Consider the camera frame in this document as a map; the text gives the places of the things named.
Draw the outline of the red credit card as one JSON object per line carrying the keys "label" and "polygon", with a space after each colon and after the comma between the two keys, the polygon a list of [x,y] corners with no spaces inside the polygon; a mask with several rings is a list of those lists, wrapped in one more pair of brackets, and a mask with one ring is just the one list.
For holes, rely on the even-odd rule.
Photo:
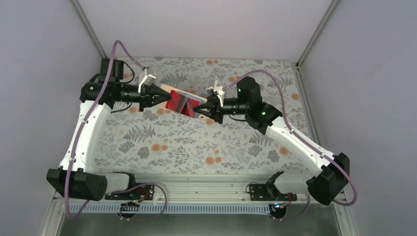
{"label": "red credit card", "polygon": [[188,98],[181,109],[180,113],[191,118],[197,118],[199,114],[194,111],[194,108],[201,105],[201,101]]}
{"label": "red credit card", "polygon": [[174,90],[172,90],[170,94],[171,94],[171,100],[167,102],[165,108],[180,114],[180,111],[183,108],[188,97]]}

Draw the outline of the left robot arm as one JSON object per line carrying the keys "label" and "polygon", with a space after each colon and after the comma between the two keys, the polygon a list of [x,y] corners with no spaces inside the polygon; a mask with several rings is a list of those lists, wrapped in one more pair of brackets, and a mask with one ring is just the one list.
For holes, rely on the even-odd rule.
{"label": "left robot arm", "polygon": [[47,171],[47,181],[64,198],[100,201],[106,194],[133,187],[136,181],[132,173],[95,173],[99,136],[116,102],[137,103],[142,111],[171,99],[148,73],[138,85],[121,82],[126,66],[122,60],[114,60],[105,82],[109,63],[109,59],[102,59],[99,73],[82,87],[78,121],[68,151],[58,168]]}

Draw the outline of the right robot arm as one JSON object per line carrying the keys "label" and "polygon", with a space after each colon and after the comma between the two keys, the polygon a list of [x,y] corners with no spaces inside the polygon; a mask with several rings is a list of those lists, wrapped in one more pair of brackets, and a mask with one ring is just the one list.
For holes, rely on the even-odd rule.
{"label": "right robot arm", "polygon": [[336,202],[336,196],[348,184],[348,156],[335,155],[300,133],[280,110],[263,101],[260,86],[252,77],[237,83],[236,98],[223,98],[222,87],[210,87],[209,91],[207,102],[195,107],[195,112],[217,123],[223,122],[224,115],[244,115],[249,126],[282,144],[308,169],[298,176],[275,173],[266,182],[269,194],[306,194],[323,205]]}

